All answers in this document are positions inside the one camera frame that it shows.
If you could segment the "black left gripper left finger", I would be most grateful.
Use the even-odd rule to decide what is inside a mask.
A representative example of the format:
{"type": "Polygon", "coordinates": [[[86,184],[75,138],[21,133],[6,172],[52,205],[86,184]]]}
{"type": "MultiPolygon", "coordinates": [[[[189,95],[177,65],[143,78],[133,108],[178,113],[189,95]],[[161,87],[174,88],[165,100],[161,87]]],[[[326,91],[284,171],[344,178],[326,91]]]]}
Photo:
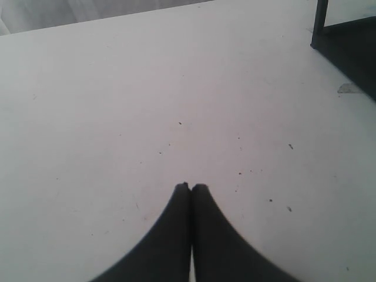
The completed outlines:
{"type": "Polygon", "coordinates": [[[94,281],[189,281],[190,204],[186,182],[176,185],[162,214],[147,234],[94,281]]]}

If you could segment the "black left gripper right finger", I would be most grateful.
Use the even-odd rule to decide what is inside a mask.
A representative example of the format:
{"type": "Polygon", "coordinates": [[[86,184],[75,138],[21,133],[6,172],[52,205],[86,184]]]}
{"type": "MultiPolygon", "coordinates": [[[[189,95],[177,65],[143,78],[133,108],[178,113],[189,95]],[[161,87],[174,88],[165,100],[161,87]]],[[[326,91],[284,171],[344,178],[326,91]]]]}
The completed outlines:
{"type": "Polygon", "coordinates": [[[205,184],[192,188],[193,261],[197,281],[293,281],[233,228],[205,184]]]}

